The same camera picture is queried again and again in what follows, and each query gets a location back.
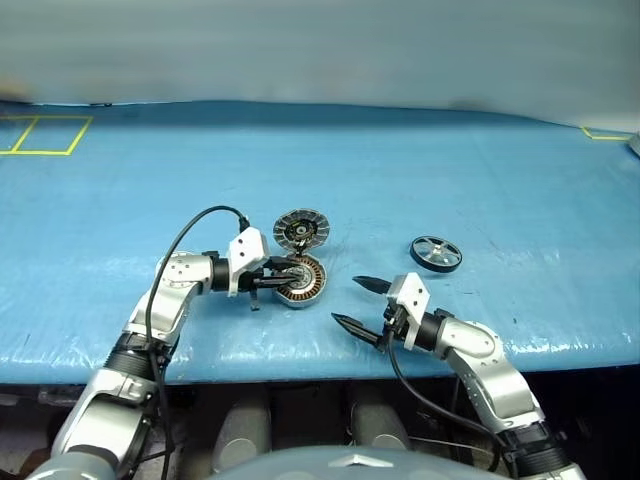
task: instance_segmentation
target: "black wheel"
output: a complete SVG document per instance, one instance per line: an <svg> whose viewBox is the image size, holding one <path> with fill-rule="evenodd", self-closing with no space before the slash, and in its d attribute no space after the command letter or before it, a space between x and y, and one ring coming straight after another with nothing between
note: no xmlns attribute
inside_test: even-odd
<svg viewBox="0 0 640 480"><path fill-rule="evenodd" d="M438 237L418 237L411 242L411 258L428 270L453 272L462 263L462 252L453 243Z"/></svg>

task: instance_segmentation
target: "metal gear disc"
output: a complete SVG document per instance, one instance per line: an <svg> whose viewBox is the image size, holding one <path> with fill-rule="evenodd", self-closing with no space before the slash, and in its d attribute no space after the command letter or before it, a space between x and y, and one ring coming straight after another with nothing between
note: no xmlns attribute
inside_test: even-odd
<svg viewBox="0 0 640 480"><path fill-rule="evenodd" d="M299 280L274 290L275 296L292 308L304 308L312 304L324 290L327 274L324 267L309 255L290 255L290 260L299 265L287 268L284 272L294 273Z"/></svg>
<svg viewBox="0 0 640 480"><path fill-rule="evenodd" d="M318 247L324 244L328 236L327 217L308 208L285 213L273 226L276 242L290 252L303 252Z"/></svg>

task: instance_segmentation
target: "gray cylinder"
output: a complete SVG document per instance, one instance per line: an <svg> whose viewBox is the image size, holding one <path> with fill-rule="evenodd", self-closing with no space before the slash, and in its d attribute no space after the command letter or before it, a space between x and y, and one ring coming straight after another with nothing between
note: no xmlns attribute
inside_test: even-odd
<svg viewBox="0 0 640 480"><path fill-rule="evenodd" d="M227 414L213 450L213 471L220 473L271 451L271 413L266 392L237 402Z"/></svg>
<svg viewBox="0 0 640 480"><path fill-rule="evenodd" d="M411 442L398 414L378 391L356 385L349 391L351 434L356 445L409 450Z"/></svg>

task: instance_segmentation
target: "white wall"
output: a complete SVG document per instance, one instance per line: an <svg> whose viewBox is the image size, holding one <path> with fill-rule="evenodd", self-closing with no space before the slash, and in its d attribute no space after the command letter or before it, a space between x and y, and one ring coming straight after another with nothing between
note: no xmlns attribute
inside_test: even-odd
<svg viewBox="0 0 640 480"><path fill-rule="evenodd" d="M640 128L640 0L0 0L0 95L472 108Z"/></svg>

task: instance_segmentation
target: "black rubber tire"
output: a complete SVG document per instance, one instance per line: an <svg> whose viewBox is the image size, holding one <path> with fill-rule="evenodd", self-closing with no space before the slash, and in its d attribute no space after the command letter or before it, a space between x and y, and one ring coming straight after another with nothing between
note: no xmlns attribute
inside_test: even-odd
<svg viewBox="0 0 640 480"><path fill-rule="evenodd" d="M450 247L453 248L453 250L456 251L456 253L459 256L460 260L457 263L454 263L452 265L441 265L441 264L438 264L438 263L429 262L428 260L426 260L422 256L420 256L420 254L418 253L418 251L416 249L416 245L419 244L419 243L425 242L426 241L425 239L429 239L429 241L431 241L432 239L435 239L435 240L440 241L440 242L446 242ZM409 254L411 255L411 258L413 258L413 260L415 260L415 262L418 265L420 265L421 267L426 268L427 270L431 270L432 272L450 273L450 272L453 272L456 268L458 268L460 266L460 264L462 263L462 252L460 251L460 249L458 247L456 247L453 243L451 243L448 240L444 240L444 239L439 238L439 237L433 237L431 235L423 235L422 237L418 237L413 242L411 242L411 246L409 247Z"/></svg>

